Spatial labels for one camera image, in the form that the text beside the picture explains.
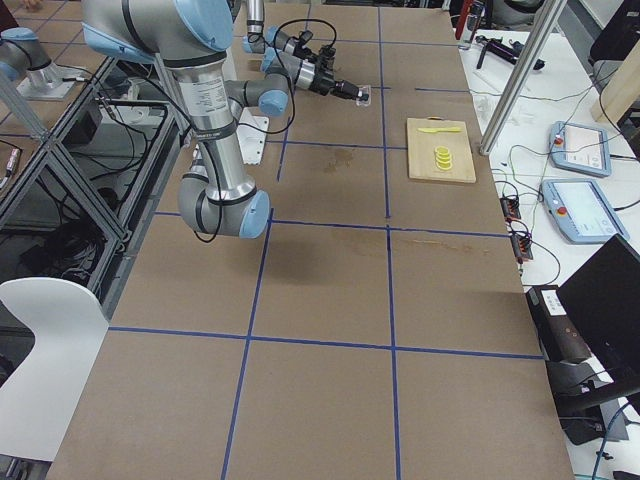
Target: brown table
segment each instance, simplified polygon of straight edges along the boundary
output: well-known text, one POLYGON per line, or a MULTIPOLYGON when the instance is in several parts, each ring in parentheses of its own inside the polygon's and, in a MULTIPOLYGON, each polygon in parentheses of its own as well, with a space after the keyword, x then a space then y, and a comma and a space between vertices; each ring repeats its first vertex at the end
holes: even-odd
POLYGON ((268 4, 307 17, 371 106, 296 93, 254 241, 198 242, 181 155, 48 478, 573 478, 488 160, 407 176, 407 117, 480 141, 448 14, 268 4))

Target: yellow knife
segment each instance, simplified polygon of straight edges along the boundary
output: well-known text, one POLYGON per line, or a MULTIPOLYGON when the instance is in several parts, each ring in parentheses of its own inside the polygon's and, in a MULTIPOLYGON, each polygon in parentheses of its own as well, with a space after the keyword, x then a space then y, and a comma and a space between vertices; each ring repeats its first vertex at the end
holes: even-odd
POLYGON ((437 127, 437 128, 418 128, 422 133, 438 133, 438 132, 453 132, 458 133, 462 131, 460 127, 437 127))

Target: computer monitor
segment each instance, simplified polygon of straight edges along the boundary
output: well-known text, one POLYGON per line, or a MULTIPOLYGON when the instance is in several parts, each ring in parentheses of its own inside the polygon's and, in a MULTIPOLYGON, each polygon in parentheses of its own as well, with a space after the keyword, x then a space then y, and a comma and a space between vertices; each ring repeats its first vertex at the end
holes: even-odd
POLYGON ((613 383, 556 395, 561 416, 626 396, 640 413, 640 255, 611 237, 558 290, 576 329, 613 383))
POLYGON ((589 52, 589 62, 627 58, 640 39, 640 0, 624 0, 589 52))

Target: blue joint cap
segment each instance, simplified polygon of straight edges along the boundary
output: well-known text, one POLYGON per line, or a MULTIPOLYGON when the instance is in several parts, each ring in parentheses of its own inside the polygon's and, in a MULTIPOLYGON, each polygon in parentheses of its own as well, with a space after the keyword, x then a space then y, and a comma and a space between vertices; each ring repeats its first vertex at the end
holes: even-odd
POLYGON ((269 195, 264 190, 258 190, 245 210, 244 218, 240 225, 239 237, 259 237, 269 221, 270 208, 271 202, 269 201, 269 195))
POLYGON ((182 23, 200 43, 223 52, 233 43, 233 19, 227 0, 173 0, 182 23))
POLYGON ((287 109, 289 95, 281 90, 268 90, 260 95, 258 106, 269 117, 279 117, 287 109))
POLYGON ((273 40, 276 38, 277 31, 278 27, 276 27, 275 25, 267 28, 267 34, 264 36, 264 39, 267 41, 267 43, 273 45, 273 40))
POLYGON ((253 53, 251 50, 251 44, 249 43, 249 39, 246 35, 242 37, 242 50, 244 50, 245 53, 253 53))
POLYGON ((155 60, 153 55, 93 28, 91 25, 83 23, 82 27, 85 42, 98 53, 136 63, 153 63, 155 60))
POLYGON ((266 72, 275 59, 276 59, 275 49, 271 47, 267 48, 264 52, 264 58, 262 59, 262 63, 260 64, 260 71, 266 72))
POLYGON ((12 82, 20 77, 20 73, 8 63, 0 62, 0 71, 12 82))
POLYGON ((25 27, 9 28, 2 32, 4 40, 37 40, 38 37, 33 30, 25 27))

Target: wooden cutting board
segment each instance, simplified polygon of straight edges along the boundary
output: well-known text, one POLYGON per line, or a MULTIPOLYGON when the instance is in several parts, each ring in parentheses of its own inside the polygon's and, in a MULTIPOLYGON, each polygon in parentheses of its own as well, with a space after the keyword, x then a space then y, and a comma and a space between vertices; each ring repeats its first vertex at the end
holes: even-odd
POLYGON ((476 171, 469 146, 467 126, 453 120, 407 118, 409 144, 409 177, 417 180, 475 183, 476 171), (460 127, 461 131, 423 133, 418 128, 460 127), (435 149, 447 147, 452 155, 450 170, 441 170, 436 164, 435 149))

